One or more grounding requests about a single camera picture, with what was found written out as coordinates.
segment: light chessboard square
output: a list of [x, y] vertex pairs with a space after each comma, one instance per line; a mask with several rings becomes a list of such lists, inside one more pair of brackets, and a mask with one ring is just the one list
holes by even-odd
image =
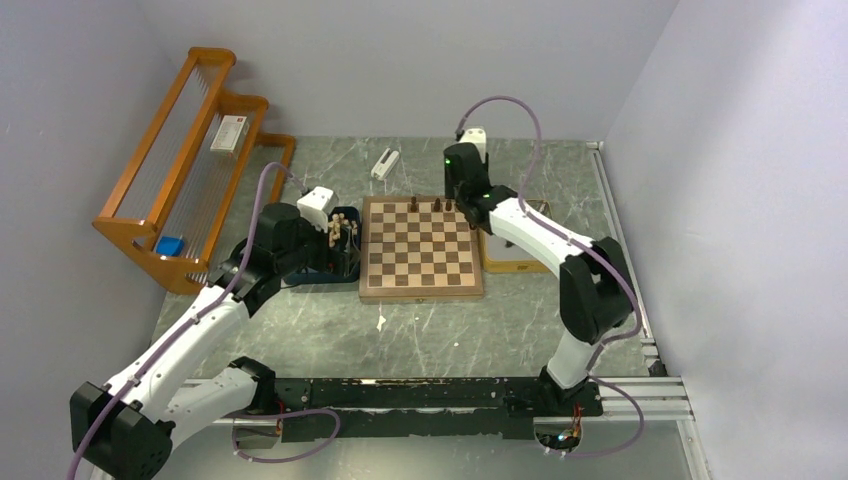
[[363, 302], [483, 296], [478, 236], [455, 209], [433, 211], [435, 196], [365, 197], [359, 295]]

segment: colored wire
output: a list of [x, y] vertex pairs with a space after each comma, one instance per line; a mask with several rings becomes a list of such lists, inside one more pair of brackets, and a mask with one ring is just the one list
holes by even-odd
[[233, 276], [230, 283], [224, 288], [224, 291], [221, 295], [218, 296], [212, 303], [200, 309], [196, 315], [193, 317], [187, 318], [179, 327], [177, 327], [167, 338], [165, 338], [158, 347], [150, 354], [150, 356], [145, 360], [145, 362], [138, 367], [138, 370], [135, 371], [133, 376], [127, 379], [126, 383], [115, 393], [115, 395], [106, 403], [106, 406], [103, 407], [103, 410], [97, 415], [94, 421], [91, 423], [91, 426], [88, 428], [88, 431], [85, 432], [85, 435], [82, 438], [79, 446], [77, 447], [76, 452], [74, 452], [74, 457], [71, 460], [71, 465], [68, 467], [68, 473], [66, 475], [66, 480], [74, 480], [76, 477], [77, 469], [79, 468], [80, 462], [82, 462], [83, 454], [88, 446], [91, 444], [91, 440], [94, 438], [94, 435], [97, 433], [97, 430], [103, 425], [103, 422], [106, 420], [106, 417], [109, 413], [118, 405], [124, 396], [141, 380], [142, 377], [150, 370], [150, 368], [160, 359], [162, 355], [165, 354], [166, 351], [180, 338], [182, 335], [193, 325], [200, 323], [200, 321], [205, 317], [209, 312], [216, 309], [224, 299], [227, 298], [236, 284], [241, 280], [242, 274], [244, 274], [244, 270], [247, 267], [247, 262], [250, 259], [250, 253], [253, 249], [253, 239], [256, 236], [256, 224], [259, 222], [259, 212], [262, 210], [262, 195], [265, 190], [265, 179], [271, 170], [278, 169], [282, 170], [287, 177], [291, 178], [299, 187], [301, 192], [306, 191], [306, 187], [303, 185], [303, 182], [300, 181], [297, 177], [295, 177], [285, 165], [281, 163], [269, 163], [265, 165], [265, 168], [262, 169], [262, 174], [259, 176], [259, 185], [256, 188], [256, 197], [253, 200], [253, 215], [250, 218], [250, 227], [247, 232], [247, 242], [244, 247], [244, 256], [241, 259], [241, 264], [239, 264], [238, 272]]
[[233, 453], [235, 455], [238, 455], [239, 457], [249, 461], [249, 462], [256, 462], [256, 463], [290, 463], [290, 462], [295, 462], [297, 460], [302, 460], [306, 457], [311, 457], [312, 455], [315, 455], [316, 453], [320, 452], [321, 450], [324, 450], [325, 448], [327, 448], [330, 445], [330, 443], [332, 443], [333, 440], [336, 439], [336, 436], [338, 436], [338, 434], [339, 434], [339, 430], [341, 430], [341, 428], [342, 428], [342, 421], [339, 418], [339, 415], [332, 410], [328, 410], [326, 408], [316, 408], [316, 409], [312, 409], [312, 410], [301, 410], [299, 412], [282, 413], [282, 414], [276, 414], [276, 415], [241, 415], [241, 414], [236, 414], [236, 415], [228, 415], [228, 417], [233, 418], [233, 419], [246, 418], [246, 419], [251, 419], [251, 420], [284, 420], [286, 418], [305, 417], [307, 415], [328, 415], [330, 417], [333, 417], [333, 420], [336, 421], [336, 425], [335, 425], [335, 427], [333, 427], [333, 433], [331, 433], [330, 436], [321, 443], [321, 445], [318, 445], [317, 447], [313, 448], [312, 450], [309, 450], [307, 452], [295, 455], [293, 457], [288, 457], [288, 458], [259, 458], [259, 457], [254, 457], [252, 455], [248, 455], [248, 454], [244, 453], [243, 451], [239, 450], [238, 441], [236, 439], [236, 429], [233, 428], [233, 433], [231, 435], [231, 439], [232, 439], [232, 443], [233, 443]]
[[[607, 345], [609, 345], [612, 342], [618, 341], [618, 340], [623, 340], [625, 338], [633, 337], [635, 335], [638, 335], [639, 332], [642, 331], [642, 325], [643, 325], [644, 322], [642, 320], [642, 311], [639, 308], [639, 301], [636, 299], [636, 293], [633, 292], [632, 288], [630, 288], [630, 285], [624, 279], [624, 276], [621, 273], [619, 273], [618, 269], [616, 269], [611, 263], [609, 263], [603, 256], [601, 256], [600, 254], [598, 254], [597, 252], [592, 250], [592, 248], [589, 247], [588, 245], [583, 245], [579, 241], [577, 241], [573, 238], [570, 238], [568, 235], [566, 235], [566, 234], [562, 233], [561, 231], [557, 230], [556, 228], [548, 225], [541, 218], [537, 217], [534, 213], [532, 213], [533, 212], [532, 209], [530, 209], [530, 210], [527, 209], [527, 204], [524, 202], [524, 190], [527, 188], [527, 181], [530, 179], [530, 176], [533, 173], [533, 169], [536, 167], [536, 163], [539, 161], [539, 159], [542, 158], [542, 127], [539, 125], [539, 118], [536, 116], [536, 114], [533, 112], [533, 109], [531, 109], [529, 105], [527, 105], [526, 103], [524, 103], [523, 101], [521, 101], [521, 100], [519, 100], [515, 97], [510, 97], [510, 96], [507, 96], [507, 95], [495, 95], [495, 96], [484, 98], [483, 100], [480, 100], [479, 102], [472, 105], [471, 108], [469, 108], [468, 111], [466, 111], [465, 114], [462, 116], [462, 118], [459, 120], [459, 125], [457, 125], [457, 127], [456, 127], [457, 137], [459, 137], [462, 134], [462, 129], [465, 126], [465, 122], [468, 121], [468, 117], [475, 110], [477, 110], [477, 108], [479, 108], [481, 105], [484, 105], [486, 103], [489, 103], [489, 102], [492, 102], [492, 101], [495, 101], [495, 100], [503, 100], [503, 101], [511, 102], [511, 103], [514, 103], [514, 104], [520, 106], [521, 108], [523, 108], [524, 111], [526, 111], [527, 114], [530, 116], [530, 119], [533, 121], [533, 127], [536, 130], [536, 144], [533, 147], [533, 157], [532, 157], [532, 160], [530, 161], [530, 167], [527, 168], [527, 174], [524, 176], [524, 180], [521, 181], [521, 186], [518, 189], [518, 205], [521, 207], [521, 211], [524, 213], [524, 215], [526, 215], [532, 221], [536, 222], [539, 226], [541, 226], [545, 230], [553, 233], [554, 235], [558, 236], [559, 238], [565, 240], [569, 244], [574, 245], [577, 248], [579, 248], [580, 250], [584, 251], [587, 255], [592, 257], [593, 260], [595, 260], [602, 267], [604, 267], [604, 269], [607, 270], [610, 273], [610, 275], [612, 275], [613, 278], [615, 278], [615, 281], [618, 282], [618, 284], [621, 286], [621, 289], [624, 290], [624, 294], [627, 295], [627, 299], [630, 300], [630, 305], [633, 307], [633, 312], [636, 314], [636, 326], [632, 330], [629, 330], [627, 332], [624, 332], [624, 333], [621, 333], [621, 334], [618, 334], [618, 335], [612, 335], [612, 336], [609, 336], [609, 337], [601, 340], [601, 342], [598, 344], [598, 348], [594, 351], [594, 353], [592, 354], [592, 357], [589, 359], [589, 362], [586, 364], [586, 371], [591, 372], [592, 368], [595, 366], [595, 363], [598, 361], [598, 358], [600, 357], [601, 353], [603, 352], [604, 348]], [[624, 390], [621, 390], [617, 386], [612, 385], [611, 383], [604, 382], [603, 380], [599, 381], [599, 379], [597, 377], [589, 377], [589, 378], [595, 380], [600, 385], [607, 386], [607, 387], [617, 391], [622, 396], [624, 396], [624, 398], [629, 400], [630, 403], [633, 404], [633, 407], [636, 409], [636, 413], [639, 415], [639, 427], [636, 429], [636, 433], [633, 435], [633, 437], [630, 440], [622, 443], [621, 445], [619, 445], [617, 447], [601, 450], [601, 451], [598, 451], [598, 452], [584, 453], [584, 454], [574, 454], [574, 453], [572, 453], [572, 454], [569, 454], [569, 456], [571, 456], [571, 457], [583, 457], [583, 458], [600, 457], [600, 456], [610, 455], [610, 454], [613, 454], [613, 453], [620, 452], [621, 450], [624, 450], [625, 448], [633, 445], [633, 443], [636, 442], [636, 440], [638, 440], [639, 437], [642, 436], [642, 433], [645, 430], [645, 416], [642, 413], [641, 407], [639, 407], [639, 404], [636, 402], [636, 400], [633, 399], [633, 397], [628, 395]]]

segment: white wall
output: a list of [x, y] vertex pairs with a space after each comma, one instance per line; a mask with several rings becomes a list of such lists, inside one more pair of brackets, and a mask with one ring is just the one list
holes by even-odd
[[161, 307], [91, 220], [176, 69], [131, 0], [3, 2], [0, 61], [0, 476], [64, 478], [71, 394]]
[[606, 139], [717, 479], [848, 478], [848, 4], [682, 0]]
[[[140, 0], [174, 62], [233, 50], [237, 90], [296, 135], [450, 136], [488, 95], [529, 102], [548, 138], [600, 139], [677, 0]], [[475, 118], [532, 137], [514, 107]]]

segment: green marble tabletop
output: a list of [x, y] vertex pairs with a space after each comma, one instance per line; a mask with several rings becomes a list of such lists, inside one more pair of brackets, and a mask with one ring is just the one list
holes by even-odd
[[[366, 195], [443, 194], [442, 150], [451, 143], [450, 138], [305, 137], [298, 139], [292, 170], [310, 187], [336, 191], [340, 205], [361, 208]], [[530, 140], [490, 139], [492, 182], [518, 189], [532, 145]], [[386, 147], [400, 151], [401, 160], [381, 182], [370, 171]], [[270, 148], [253, 153], [219, 253], [226, 254], [246, 236], [259, 172], [267, 162], [278, 161], [280, 153]], [[525, 194], [548, 200], [553, 219], [575, 232], [593, 238], [610, 234], [609, 212], [584, 142], [544, 142], [542, 162]], [[289, 185], [282, 200], [294, 203], [298, 197]], [[211, 378], [242, 355], [265, 363], [280, 377], [537, 375], [564, 329], [556, 278], [487, 273], [483, 281], [484, 298], [464, 302], [365, 305], [357, 283], [284, 290], [218, 345], [195, 377]], [[192, 300], [167, 296], [155, 338]], [[386, 322], [378, 329], [381, 311]], [[623, 328], [632, 328], [632, 322]], [[647, 375], [639, 338], [607, 348], [594, 373]]]

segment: wooden dish rack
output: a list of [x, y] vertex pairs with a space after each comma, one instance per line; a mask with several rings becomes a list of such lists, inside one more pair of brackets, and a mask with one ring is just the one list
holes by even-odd
[[[268, 109], [265, 98], [224, 88], [235, 62], [229, 50], [189, 50], [150, 127], [92, 222], [169, 292], [195, 294], [203, 286], [253, 147], [279, 148], [280, 162], [286, 166], [294, 153], [294, 137], [260, 131]], [[249, 123], [232, 158], [210, 152], [224, 115], [244, 115]], [[269, 202], [279, 201], [284, 181], [285, 176], [277, 174]], [[184, 240], [179, 256], [156, 252], [162, 236]]]

